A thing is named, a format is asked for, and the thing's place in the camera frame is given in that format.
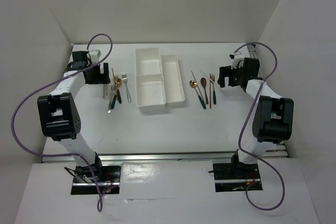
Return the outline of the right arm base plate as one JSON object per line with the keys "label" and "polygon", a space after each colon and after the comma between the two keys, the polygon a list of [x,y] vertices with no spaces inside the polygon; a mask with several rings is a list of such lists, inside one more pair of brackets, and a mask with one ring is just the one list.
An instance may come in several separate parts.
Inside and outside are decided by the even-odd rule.
{"label": "right arm base plate", "polygon": [[252,170],[238,174],[234,174],[230,167],[229,163],[213,163],[212,170],[208,172],[214,176],[217,193],[245,191],[249,185],[249,190],[263,190],[257,165],[253,166]]}

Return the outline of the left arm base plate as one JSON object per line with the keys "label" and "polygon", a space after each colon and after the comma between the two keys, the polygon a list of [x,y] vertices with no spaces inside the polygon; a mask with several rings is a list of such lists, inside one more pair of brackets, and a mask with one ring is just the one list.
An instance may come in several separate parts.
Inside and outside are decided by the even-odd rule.
{"label": "left arm base plate", "polygon": [[[98,193],[91,174],[88,177],[78,174],[75,169],[65,167],[65,170],[73,177],[71,195],[96,195]],[[96,176],[100,192],[106,195],[119,194],[121,166],[103,166],[101,171],[101,175]]]}

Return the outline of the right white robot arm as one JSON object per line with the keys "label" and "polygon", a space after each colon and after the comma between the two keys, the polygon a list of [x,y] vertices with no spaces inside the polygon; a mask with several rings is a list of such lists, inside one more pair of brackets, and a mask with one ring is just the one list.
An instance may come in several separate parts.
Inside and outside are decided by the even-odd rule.
{"label": "right white robot arm", "polygon": [[253,138],[244,146],[238,144],[238,150],[231,157],[229,172],[234,178],[243,179],[257,168],[257,158],[274,144],[290,139],[292,134],[293,106],[290,98],[284,98],[274,92],[258,76],[258,59],[238,58],[232,65],[219,68],[217,83],[225,87],[228,78],[230,87],[239,86],[253,99],[248,115],[254,115],[252,123]]}

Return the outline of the silver steel fork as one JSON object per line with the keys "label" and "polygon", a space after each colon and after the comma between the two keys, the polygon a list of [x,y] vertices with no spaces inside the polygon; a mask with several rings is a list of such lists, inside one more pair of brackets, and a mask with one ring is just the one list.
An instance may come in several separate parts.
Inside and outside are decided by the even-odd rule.
{"label": "silver steel fork", "polygon": [[130,95],[130,91],[129,91],[129,88],[128,88],[128,77],[127,77],[127,74],[124,72],[124,73],[121,74],[121,77],[122,77],[122,82],[124,83],[125,88],[126,88],[127,100],[128,100],[129,103],[131,103],[132,100],[131,100],[131,95]]}

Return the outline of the brown wooden spoon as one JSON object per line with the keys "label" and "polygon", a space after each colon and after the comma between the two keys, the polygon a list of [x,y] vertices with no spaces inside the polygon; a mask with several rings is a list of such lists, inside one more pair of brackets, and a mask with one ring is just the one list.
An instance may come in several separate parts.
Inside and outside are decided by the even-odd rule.
{"label": "brown wooden spoon", "polygon": [[207,81],[205,78],[201,78],[201,85],[204,89],[204,94],[205,94],[205,102],[206,104],[208,104],[208,96],[207,96],[207,92],[206,92],[206,85],[207,85]]}

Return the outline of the gold fork green handle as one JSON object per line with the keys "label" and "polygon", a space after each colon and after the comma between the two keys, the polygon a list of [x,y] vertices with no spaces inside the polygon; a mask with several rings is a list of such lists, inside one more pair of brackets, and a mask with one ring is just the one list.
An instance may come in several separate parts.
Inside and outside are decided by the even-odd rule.
{"label": "gold fork green handle", "polygon": [[209,74],[209,77],[213,86],[213,104],[216,104],[216,92],[215,92],[215,75],[213,73]]}
{"label": "gold fork green handle", "polygon": [[113,100],[112,100],[111,110],[114,109],[114,106],[115,106],[115,103],[116,103],[116,100],[117,100],[115,85],[112,85],[112,89],[113,89]]}

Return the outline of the gold spoon green handle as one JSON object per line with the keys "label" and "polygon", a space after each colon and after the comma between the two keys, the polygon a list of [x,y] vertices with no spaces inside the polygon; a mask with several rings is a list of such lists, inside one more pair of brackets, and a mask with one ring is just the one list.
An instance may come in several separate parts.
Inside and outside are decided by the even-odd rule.
{"label": "gold spoon green handle", "polygon": [[200,101],[203,109],[205,110],[206,109],[206,105],[205,105],[202,97],[200,96],[199,91],[197,90],[198,84],[197,84],[196,80],[190,80],[189,84],[190,84],[190,87],[193,88],[196,91],[197,97],[198,97],[198,99],[199,99],[199,101]]}
{"label": "gold spoon green handle", "polygon": [[122,99],[121,99],[121,94],[120,94],[120,91],[119,91],[119,88],[122,85],[121,79],[115,77],[114,78],[114,85],[115,85],[115,90],[116,90],[115,92],[116,92],[116,95],[117,95],[117,100],[121,104],[122,103]]}

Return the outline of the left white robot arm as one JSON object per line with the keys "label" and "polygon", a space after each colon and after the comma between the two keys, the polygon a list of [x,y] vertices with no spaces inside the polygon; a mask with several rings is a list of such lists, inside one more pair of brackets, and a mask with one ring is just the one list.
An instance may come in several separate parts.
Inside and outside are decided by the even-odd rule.
{"label": "left white robot arm", "polygon": [[84,84],[109,84],[109,65],[100,66],[72,76],[76,71],[64,73],[61,81],[49,94],[37,99],[41,129],[46,137],[61,144],[76,162],[75,173],[96,182],[104,178],[103,167],[98,154],[93,151],[81,131],[81,119],[74,97]]}

